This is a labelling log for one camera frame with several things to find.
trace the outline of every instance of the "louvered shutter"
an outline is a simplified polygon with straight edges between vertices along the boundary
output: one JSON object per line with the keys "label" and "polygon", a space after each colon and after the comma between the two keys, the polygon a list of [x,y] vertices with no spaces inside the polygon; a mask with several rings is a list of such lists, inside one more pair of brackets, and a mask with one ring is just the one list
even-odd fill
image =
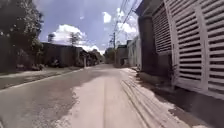
{"label": "louvered shutter", "polygon": [[166,1],[176,65],[175,84],[185,88],[203,88],[204,51],[196,0]]}
{"label": "louvered shutter", "polygon": [[208,91],[224,94],[224,0],[201,0],[207,53]]}
{"label": "louvered shutter", "polygon": [[224,0],[164,0],[173,83],[224,99]]}
{"label": "louvered shutter", "polygon": [[162,5],[152,17],[155,33],[155,45],[158,54],[171,53],[169,23],[165,6]]}

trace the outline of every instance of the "sky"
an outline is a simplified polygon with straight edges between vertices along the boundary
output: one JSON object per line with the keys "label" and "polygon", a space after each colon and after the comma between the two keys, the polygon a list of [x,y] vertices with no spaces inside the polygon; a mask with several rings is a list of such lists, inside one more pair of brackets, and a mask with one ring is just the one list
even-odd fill
{"label": "sky", "polygon": [[122,0],[34,0],[37,8],[44,14],[44,24],[40,40],[47,42],[50,33],[55,34],[54,43],[70,45],[69,34],[79,33],[81,41],[77,46],[101,53],[109,47],[115,21],[120,23],[116,40],[121,44],[138,34],[137,16],[132,13],[122,24],[134,0],[127,0],[126,8],[120,10]]}

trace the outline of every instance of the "tree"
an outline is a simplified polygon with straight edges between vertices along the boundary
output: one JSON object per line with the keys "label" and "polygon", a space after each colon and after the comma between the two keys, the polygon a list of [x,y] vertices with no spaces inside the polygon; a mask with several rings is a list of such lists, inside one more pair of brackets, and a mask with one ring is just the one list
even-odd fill
{"label": "tree", "polygon": [[71,32],[70,33],[70,42],[72,44],[72,46],[76,45],[77,44],[77,41],[80,40],[80,37],[79,37],[79,34],[78,33],[74,33],[74,32]]}
{"label": "tree", "polygon": [[48,35],[48,42],[53,43],[55,35],[53,33]]}
{"label": "tree", "polygon": [[101,61],[103,61],[103,57],[102,57],[102,55],[100,54],[100,52],[98,52],[97,49],[93,49],[92,52],[96,55],[96,57],[97,57],[97,62],[98,62],[98,63],[100,63]]}
{"label": "tree", "polygon": [[22,49],[30,59],[35,59],[33,55],[38,50],[33,50],[33,47],[39,45],[37,40],[42,18],[43,14],[37,10],[32,0],[1,0],[0,31],[9,38],[15,54]]}
{"label": "tree", "polygon": [[106,63],[113,63],[115,61],[115,50],[114,48],[107,48],[104,57],[106,59]]}

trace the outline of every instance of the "road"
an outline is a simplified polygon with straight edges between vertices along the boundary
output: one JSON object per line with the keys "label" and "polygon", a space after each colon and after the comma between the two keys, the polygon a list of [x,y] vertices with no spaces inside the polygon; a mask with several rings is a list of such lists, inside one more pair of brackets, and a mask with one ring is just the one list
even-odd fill
{"label": "road", "polygon": [[169,114],[173,105],[139,85],[145,95],[133,92],[133,76],[130,69],[99,65],[2,90],[0,120],[4,128],[203,126]]}

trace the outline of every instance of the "white cloud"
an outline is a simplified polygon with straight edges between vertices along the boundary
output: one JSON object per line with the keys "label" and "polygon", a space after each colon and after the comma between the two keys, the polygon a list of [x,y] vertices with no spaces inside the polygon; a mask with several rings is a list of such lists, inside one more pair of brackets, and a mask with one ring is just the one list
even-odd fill
{"label": "white cloud", "polygon": [[130,21],[130,22],[137,22],[137,19],[134,18],[133,16],[130,16],[130,17],[129,17],[129,21]]}
{"label": "white cloud", "polygon": [[109,31],[109,28],[105,27],[103,28],[104,31]]}
{"label": "white cloud", "polygon": [[102,14],[103,14],[103,22],[104,23],[110,23],[111,15],[107,12],[102,12]]}
{"label": "white cloud", "polygon": [[73,32],[75,34],[76,33],[79,34],[79,37],[81,39],[86,37],[86,34],[84,32],[81,32],[78,28],[76,28],[74,26],[64,24],[64,25],[59,25],[56,32],[53,32],[53,34],[55,34],[54,40],[57,41],[57,42],[60,42],[60,41],[68,42],[69,39],[70,39],[71,32]]}
{"label": "white cloud", "polygon": [[80,19],[80,20],[83,20],[84,18],[85,18],[84,16],[81,16],[79,19]]}
{"label": "white cloud", "polygon": [[118,20],[121,20],[123,17],[124,17],[124,12],[120,8],[117,8],[117,18],[118,18]]}
{"label": "white cloud", "polygon": [[123,23],[118,23],[118,24],[117,24],[118,29],[119,29],[120,31],[124,31],[124,32],[126,32],[126,33],[136,33],[136,32],[137,32],[136,28],[130,26],[128,23],[124,23],[123,25],[122,25],[122,24],[123,24]]}
{"label": "white cloud", "polygon": [[92,51],[96,49],[98,52],[100,52],[101,55],[105,53],[104,50],[100,50],[96,45],[88,46],[88,45],[77,45],[77,47],[82,47],[85,51]]}

